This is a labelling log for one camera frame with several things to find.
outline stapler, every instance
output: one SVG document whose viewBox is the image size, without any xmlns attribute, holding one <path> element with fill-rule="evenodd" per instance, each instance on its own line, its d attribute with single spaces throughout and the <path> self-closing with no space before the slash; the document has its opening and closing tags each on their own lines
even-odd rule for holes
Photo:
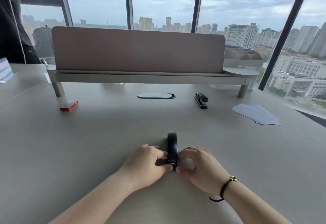
<svg viewBox="0 0 326 224">
<path fill-rule="evenodd" d="M 205 94 L 196 93 L 195 100 L 197 101 L 201 109 L 207 109 L 206 102 L 208 102 L 208 98 Z"/>
<path fill-rule="evenodd" d="M 167 135 L 168 148 L 167 148 L 167 164 L 173 166 L 173 171 L 177 168 L 178 165 L 178 144 L 177 144 L 177 132 L 169 131 Z"/>
</svg>

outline small red and white box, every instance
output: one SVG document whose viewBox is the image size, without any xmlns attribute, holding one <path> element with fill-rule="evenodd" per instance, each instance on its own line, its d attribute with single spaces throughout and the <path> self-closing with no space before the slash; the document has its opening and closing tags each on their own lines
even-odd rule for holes
<svg viewBox="0 0 326 224">
<path fill-rule="evenodd" d="M 71 111 L 76 105 L 78 105 L 78 101 L 70 100 L 60 108 L 60 111 Z"/>
</svg>

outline bracelet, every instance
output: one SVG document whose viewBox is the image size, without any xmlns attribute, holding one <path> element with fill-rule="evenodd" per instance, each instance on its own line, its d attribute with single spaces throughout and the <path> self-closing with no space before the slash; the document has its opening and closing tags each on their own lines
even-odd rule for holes
<svg viewBox="0 0 326 224">
<path fill-rule="evenodd" d="M 223 201 L 223 200 L 224 200 L 224 198 L 223 198 L 224 191 L 225 191 L 227 185 L 228 185 L 231 181 L 235 181 L 235 182 L 237 182 L 238 179 L 237 179 L 237 177 L 230 176 L 230 179 L 229 179 L 229 180 L 228 180 L 228 181 L 227 181 L 227 182 L 222 186 L 222 189 L 221 189 L 221 192 L 220 192 L 220 197 L 221 197 L 221 199 L 219 199 L 219 200 L 214 200 L 214 199 L 212 199 L 211 197 L 210 197 L 209 199 L 212 200 L 213 202 L 221 202 L 221 201 Z"/>
</svg>

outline hand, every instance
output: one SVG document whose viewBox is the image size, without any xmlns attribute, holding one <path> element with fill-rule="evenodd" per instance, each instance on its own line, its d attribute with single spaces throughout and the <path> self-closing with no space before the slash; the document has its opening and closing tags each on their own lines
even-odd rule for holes
<svg viewBox="0 0 326 224">
<path fill-rule="evenodd" d="M 215 196 L 220 195 L 222 186 L 230 179 L 230 174 L 210 152 L 199 147 L 188 147 L 179 152 L 179 157 L 191 159 L 195 170 L 178 166 L 176 168 L 178 173 L 202 191 Z"/>
<path fill-rule="evenodd" d="M 155 165 L 157 159 L 166 158 L 166 153 L 160 150 L 158 146 L 145 144 L 127 159 L 117 173 L 130 182 L 133 192 L 150 186 L 165 173 L 172 171 L 173 166 L 170 164 Z"/>
</svg>

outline forearm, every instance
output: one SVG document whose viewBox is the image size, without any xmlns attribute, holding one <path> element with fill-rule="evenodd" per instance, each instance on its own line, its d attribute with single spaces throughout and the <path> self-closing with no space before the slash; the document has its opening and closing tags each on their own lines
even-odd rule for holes
<svg viewBox="0 0 326 224">
<path fill-rule="evenodd" d="M 224 198 L 245 224 L 291 224 L 240 182 L 230 182 Z"/>
<path fill-rule="evenodd" d="M 113 174 L 49 224 L 104 224 L 132 193 L 126 184 L 122 175 Z"/>
</svg>

